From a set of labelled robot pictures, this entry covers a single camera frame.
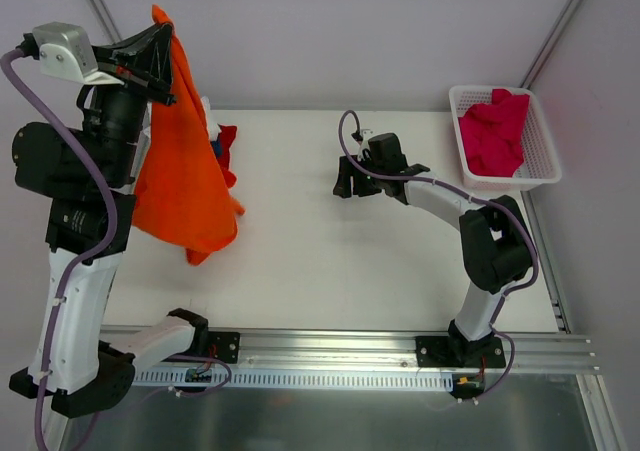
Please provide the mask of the orange t-shirt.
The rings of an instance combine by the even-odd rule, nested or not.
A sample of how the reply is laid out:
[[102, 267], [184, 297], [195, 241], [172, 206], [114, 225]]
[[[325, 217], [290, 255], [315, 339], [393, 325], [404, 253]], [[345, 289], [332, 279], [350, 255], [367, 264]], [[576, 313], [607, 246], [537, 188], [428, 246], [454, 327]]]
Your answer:
[[136, 180], [132, 224], [181, 247], [192, 266], [231, 244], [245, 213], [230, 188], [237, 178], [211, 145], [206, 113], [187, 54], [170, 34], [172, 105], [153, 103], [150, 145]]

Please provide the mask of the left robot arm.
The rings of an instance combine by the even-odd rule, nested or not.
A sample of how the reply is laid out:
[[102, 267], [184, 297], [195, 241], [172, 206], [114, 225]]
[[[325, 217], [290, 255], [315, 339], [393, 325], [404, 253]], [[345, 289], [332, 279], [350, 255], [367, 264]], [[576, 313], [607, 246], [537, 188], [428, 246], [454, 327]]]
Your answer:
[[[16, 184], [51, 201], [45, 323], [33, 362], [14, 373], [9, 386], [68, 418], [113, 408], [136, 374], [169, 357], [197, 361], [208, 352], [207, 320], [184, 309], [128, 340], [100, 338], [128, 244], [136, 199], [127, 188], [147, 106], [175, 101], [171, 37], [170, 25], [155, 24], [95, 46], [83, 28], [52, 22], [26, 33], [1, 60], [7, 78], [42, 116], [13, 139]], [[12, 67], [20, 58], [80, 85], [80, 128], [65, 126], [21, 81]]]

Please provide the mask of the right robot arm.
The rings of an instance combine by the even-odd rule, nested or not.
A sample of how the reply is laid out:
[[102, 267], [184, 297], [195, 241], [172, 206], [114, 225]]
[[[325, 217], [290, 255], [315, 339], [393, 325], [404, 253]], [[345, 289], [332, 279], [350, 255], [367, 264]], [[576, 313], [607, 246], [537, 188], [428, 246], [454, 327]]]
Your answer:
[[537, 255], [517, 202], [508, 195], [475, 198], [411, 165], [393, 133], [356, 131], [357, 154], [341, 156], [334, 195], [348, 199], [384, 193], [425, 211], [458, 231], [469, 287], [444, 337], [416, 341], [422, 366], [503, 366], [494, 330], [505, 298], [525, 277], [535, 277]]

